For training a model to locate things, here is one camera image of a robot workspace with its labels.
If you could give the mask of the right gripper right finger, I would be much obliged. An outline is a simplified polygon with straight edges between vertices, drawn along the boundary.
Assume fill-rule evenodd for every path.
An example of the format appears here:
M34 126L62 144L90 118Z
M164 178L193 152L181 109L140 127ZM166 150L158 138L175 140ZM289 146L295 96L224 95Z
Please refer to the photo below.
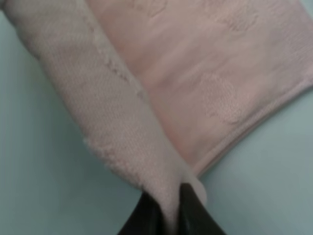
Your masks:
M181 184L179 196L179 235L226 235L207 212L190 184Z

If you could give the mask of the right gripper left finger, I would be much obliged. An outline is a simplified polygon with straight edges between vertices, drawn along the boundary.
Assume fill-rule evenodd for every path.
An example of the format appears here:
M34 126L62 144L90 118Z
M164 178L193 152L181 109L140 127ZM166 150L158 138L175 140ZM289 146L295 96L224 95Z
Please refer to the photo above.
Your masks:
M167 235L165 220L159 204L143 192L132 214L118 235Z

